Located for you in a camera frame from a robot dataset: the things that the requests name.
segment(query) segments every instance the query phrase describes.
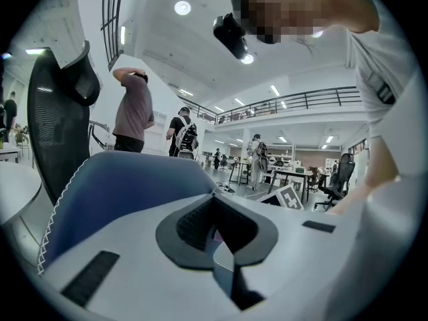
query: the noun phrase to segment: black shirt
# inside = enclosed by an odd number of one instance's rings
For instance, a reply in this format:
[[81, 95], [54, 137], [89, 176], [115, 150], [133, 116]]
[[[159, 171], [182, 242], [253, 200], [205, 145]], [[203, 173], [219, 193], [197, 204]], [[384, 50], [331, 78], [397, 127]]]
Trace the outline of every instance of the black shirt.
[[15, 101], [7, 100], [4, 107], [6, 111], [6, 129], [9, 131], [12, 127], [12, 120], [17, 115], [17, 106]]
[[[191, 123], [191, 119], [189, 116], [185, 115], [183, 118], [186, 120], [187, 124]], [[184, 127], [183, 121], [176, 116], [171, 120], [171, 123], [169, 124], [169, 128], [174, 128], [174, 135], [173, 135], [173, 141], [171, 142], [171, 147], [169, 148], [169, 155], [170, 156], [176, 156], [178, 154], [178, 151], [176, 151], [177, 147], [175, 146], [175, 136], [180, 132], [180, 130]]]

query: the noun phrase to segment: white table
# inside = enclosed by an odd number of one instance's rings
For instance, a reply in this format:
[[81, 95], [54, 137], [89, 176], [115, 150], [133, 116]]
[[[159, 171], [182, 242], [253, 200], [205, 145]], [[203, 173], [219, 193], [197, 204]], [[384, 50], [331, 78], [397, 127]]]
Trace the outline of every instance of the white table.
[[0, 161], [8, 161], [9, 159], [15, 159], [18, 163], [19, 149], [8, 142], [3, 143], [3, 148], [0, 149]]
[[0, 225], [13, 220], [39, 195], [39, 173], [25, 165], [0, 162]]

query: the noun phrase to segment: black metal railing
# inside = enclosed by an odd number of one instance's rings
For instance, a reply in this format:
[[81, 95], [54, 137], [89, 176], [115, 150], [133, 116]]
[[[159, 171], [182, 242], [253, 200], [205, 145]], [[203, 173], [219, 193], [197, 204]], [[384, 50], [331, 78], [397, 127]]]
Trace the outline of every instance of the black metal railing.
[[217, 121], [217, 113], [205, 107], [202, 107], [194, 102], [191, 102], [185, 98], [182, 98], [181, 96], [179, 96], [179, 98], [183, 100], [185, 105], [189, 107], [190, 110], [198, 116], [198, 118], [215, 125]]
[[215, 124], [223, 124], [269, 114], [311, 108], [360, 106], [362, 100], [356, 87], [313, 90], [256, 102], [217, 115]]
[[102, 0], [101, 31], [104, 36], [109, 71], [113, 68], [120, 54], [123, 54], [123, 50], [119, 49], [120, 2], [121, 0]]

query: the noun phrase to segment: white column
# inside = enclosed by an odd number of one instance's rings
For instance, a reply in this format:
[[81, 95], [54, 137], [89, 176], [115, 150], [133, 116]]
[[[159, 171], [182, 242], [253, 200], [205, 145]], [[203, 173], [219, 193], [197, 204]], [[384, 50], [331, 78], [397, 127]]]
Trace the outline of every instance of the white column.
[[242, 149], [241, 149], [241, 161], [244, 158], [247, 158], [248, 154], [247, 154], [247, 145], [248, 142], [251, 140], [251, 132], [249, 130], [249, 128], [244, 128], [243, 129], [243, 137], [242, 137], [243, 143], [242, 143]]

